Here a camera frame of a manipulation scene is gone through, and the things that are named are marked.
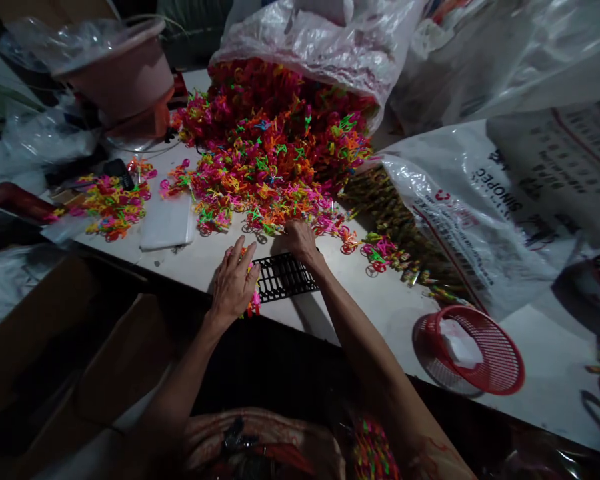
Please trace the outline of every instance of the pink bucket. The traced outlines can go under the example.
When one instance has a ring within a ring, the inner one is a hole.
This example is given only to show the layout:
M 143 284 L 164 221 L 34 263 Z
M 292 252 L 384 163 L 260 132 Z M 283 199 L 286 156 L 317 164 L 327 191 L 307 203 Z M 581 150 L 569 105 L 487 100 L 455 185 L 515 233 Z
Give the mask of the pink bucket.
M 164 28 L 162 19 L 139 23 L 125 30 L 110 52 L 52 76 L 72 84 L 111 121 L 137 115 L 152 108 L 173 86 L 173 76 L 158 40 Z

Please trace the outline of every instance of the black plastic tray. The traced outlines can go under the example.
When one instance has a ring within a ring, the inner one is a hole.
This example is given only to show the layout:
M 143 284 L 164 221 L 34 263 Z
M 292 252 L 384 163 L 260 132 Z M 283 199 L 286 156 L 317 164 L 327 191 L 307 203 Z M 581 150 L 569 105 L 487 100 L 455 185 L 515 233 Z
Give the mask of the black plastic tray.
M 290 253 L 254 260 L 253 263 L 260 264 L 258 290 L 261 303 L 320 290 L 307 268 Z

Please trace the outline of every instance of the white table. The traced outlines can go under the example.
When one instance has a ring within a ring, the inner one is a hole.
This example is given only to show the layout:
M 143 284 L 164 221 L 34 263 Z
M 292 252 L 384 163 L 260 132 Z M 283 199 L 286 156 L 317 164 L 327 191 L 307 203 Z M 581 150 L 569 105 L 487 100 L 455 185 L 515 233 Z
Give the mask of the white table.
M 185 81 L 190 90 L 194 87 L 206 90 L 210 84 L 204 70 L 185 74 Z M 400 139 L 387 131 L 386 126 L 381 127 L 381 132 L 375 136 L 376 144 L 379 138 L 380 146 Z M 192 165 L 199 159 L 195 149 L 187 149 L 182 144 L 158 155 L 147 153 L 145 156 L 159 172 L 155 184 L 184 158 L 189 158 Z M 131 154 L 121 154 L 121 157 L 130 159 Z M 153 193 L 149 202 L 161 201 L 156 189 Z M 224 251 L 242 234 L 242 220 L 243 216 L 234 215 L 228 233 L 214 233 L 210 237 L 196 235 L 194 242 L 177 254 L 170 249 L 141 252 L 142 224 L 134 226 L 125 239 L 112 243 L 94 235 L 80 235 L 76 240 L 133 265 L 209 292 L 214 270 Z M 348 225 L 351 230 L 357 231 L 359 237 L 367 233 L 356 221 Z M 246 237 L 245 244 L 256 240 L 252 234 Z M 338 239 L 320 237 L 317 245 L 335 276 L 384 336 L 404 372 L 433 383 L 416 358 L 411 341 L 416 320 L 438 310 L 436 302 L 426 296 L 426 290 L 419 285 L 407 288 L 394 271 L 376 278 L 366 276 L 367 260 L 358 252 L 343 255 Z M 280 239 L 269 238 L 266 244 L 258 245 L 255 258 L 281 251 Z M 588 311 L 585 305 L 581 308 L 587 315 L 600 316 L 596 311 Z M 266 303 L 261 313 L 284 325 L 338 344 L 319 292 Z M 600 426 L 586 412 L 581 401 L 582 391 L 600 398 L 597 377 L 584 370 L 585 365 L 595 363 L 595 335 L 565 310 L 552 291 L 542 293 L 532 304 L 500 322 L 500 326 L 511 336 L 523 356 L 526 382 L 514 395 L 498 397 L 484 394 L 475 401 L 600 451 Z

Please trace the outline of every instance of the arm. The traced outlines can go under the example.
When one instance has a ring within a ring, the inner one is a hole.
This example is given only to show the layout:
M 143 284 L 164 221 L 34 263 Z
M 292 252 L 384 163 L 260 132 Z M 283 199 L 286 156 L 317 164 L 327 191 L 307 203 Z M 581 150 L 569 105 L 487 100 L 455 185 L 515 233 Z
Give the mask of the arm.
M 301 221 L 287 222 L 287 246 L 306 265 L 320 287 L 342 348 L 369 397 L 375 398 L 376 414 L 387 434 L 402 478 L 411 478 L 423 437 L 450 448 L 464 464 L 438 422 L 404 374 L 389 346 L 350 294 L 333 276 L 316 250 L 315 234 Z
M 244 235 L 240 236 L 225 253 L 213 287 L 213 303 L 200 332 L 127 436 L 122 458 L 110 478 L 145 478 L 156 460 L 178 447 L 209 359 L 224 332 L 253 296 L 260 270 L 256 265 L 247 274 L 255 242 L 240 260 L 244 240 Z

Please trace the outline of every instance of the cardboard box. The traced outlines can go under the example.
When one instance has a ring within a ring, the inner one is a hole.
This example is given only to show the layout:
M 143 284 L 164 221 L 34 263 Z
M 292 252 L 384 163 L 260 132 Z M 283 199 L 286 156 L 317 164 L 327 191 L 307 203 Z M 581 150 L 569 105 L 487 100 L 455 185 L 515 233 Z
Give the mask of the cardboard box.
M 94 321 L 89 304 L 104 288 L 111 286 L 101 285 L 83 260 L 68 257 L 0 323 L 0 412 L 17 400 L 18 377 L 51 341 Z M 86 370 L 62 392 L 28 450 L 10 461 L 0 458 L 0 472 L 28 479 L 76 452 L 156 386 L 171 354 L 155 296 L 138 295 Z

